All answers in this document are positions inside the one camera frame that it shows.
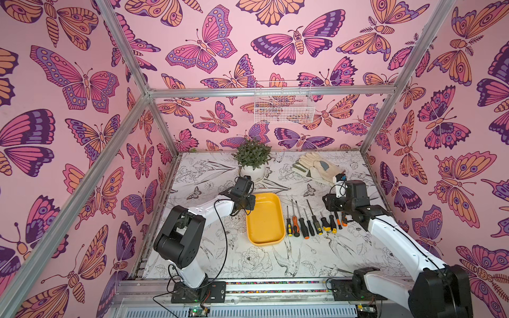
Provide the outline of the yellow plastic storage tray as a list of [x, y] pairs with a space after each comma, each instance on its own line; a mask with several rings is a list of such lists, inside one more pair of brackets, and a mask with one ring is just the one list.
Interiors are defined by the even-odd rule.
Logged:
[[274, 193], [258, 193], [255, 207], [247, 216], [247, 236], [254, 246], [276, 245], [286, 236], [280, 198]]

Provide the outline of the orange collar black screwdriver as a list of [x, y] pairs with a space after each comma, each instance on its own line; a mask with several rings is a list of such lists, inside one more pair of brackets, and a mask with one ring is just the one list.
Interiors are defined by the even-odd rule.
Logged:
[[337, 224], [337, 228], [339, 230], [342, 230], [343, 227], [342, 227], [341, 219], [339, 218], [338, 212], [334, 211], [334, 216], [335, 216], [335, 222]]

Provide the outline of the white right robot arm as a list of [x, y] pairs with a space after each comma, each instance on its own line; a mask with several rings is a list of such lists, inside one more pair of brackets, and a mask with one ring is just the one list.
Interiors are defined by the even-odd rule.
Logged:
[[413, 317], [472, 317], [469, 277], [460, 266], [449, 266], [425, 250], [380, 205], [371, 204], [360, 180], [336, 180], [335, 193], [323, 197], [326, 209], [350, 215], [401, 262], [409, 278], [389, 276], [375, 267], [359, 268], [352, 292], [379, 295], [410, 311]]

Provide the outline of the orange handled screwdriver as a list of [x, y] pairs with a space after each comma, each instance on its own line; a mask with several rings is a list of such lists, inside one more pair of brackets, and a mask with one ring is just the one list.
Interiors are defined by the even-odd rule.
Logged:
[[300, 213], [300, 208], [299, 208], [299, 205], [298, 205], [297, 201], [295, 201], [295, 206], [296, 206], [296, 209], [297, 209], [298, 222], [300, 224], [300, 231], [302, 233], [303, 238], [308, 240], [310, 238], [310, 233], [309, 233], [309, 230], [308, 230], [308, 228], [307, 228], [307, 226], [305, 224], [304, 218], [302, 217], [302, 215]]

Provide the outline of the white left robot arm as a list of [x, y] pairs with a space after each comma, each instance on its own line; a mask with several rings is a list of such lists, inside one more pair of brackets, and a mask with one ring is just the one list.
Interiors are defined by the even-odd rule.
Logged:
[[254, 182], [250, 176], [238, 177], [234, 186], [220, 192], [212, 200], [195, 206], [174, 206], [153, 241], [160, 258], [175, 266], [187, 289], [202, 289], [208, 283], [207, 274], [195, 260], [206, 226], [239, 212], [255, 208]]

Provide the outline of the large black yellow screwdriver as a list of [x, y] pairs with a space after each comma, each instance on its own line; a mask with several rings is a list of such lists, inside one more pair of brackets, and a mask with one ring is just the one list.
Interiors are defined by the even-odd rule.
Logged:
[[312, 219], [312, 223], [313, 223], [313, 226], [314, 226], [314, 229], [316, 231], [316, 233], [318, 235], [323, 235], [323, 231], [322, 231], [322, 227], [320, 226], [319, 224], [319, 221], [318, 221], [318, 218], [315, 216], [312, 208], [311, 208], [311, 204], [308, 200], [306, 200], [307, 203], [308, 203], [308, 207], [309, 207], [309, 210], [310, 210], [310, 213], [311, 213], [311, 219]]

